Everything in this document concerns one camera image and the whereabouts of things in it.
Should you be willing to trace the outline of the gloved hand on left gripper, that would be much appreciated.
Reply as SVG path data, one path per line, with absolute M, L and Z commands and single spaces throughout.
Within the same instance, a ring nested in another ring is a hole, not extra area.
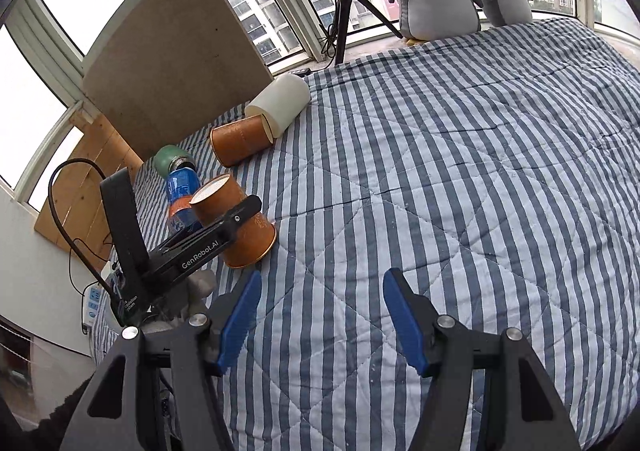
M 165 332 L 186 323 L 191 315 L 206 310 L 205 300 L 217 287 L 217 277 L 210 269 L 201 269 L 173 287 L 152 304 L 151 315 L 142 323 L 142 332 Z

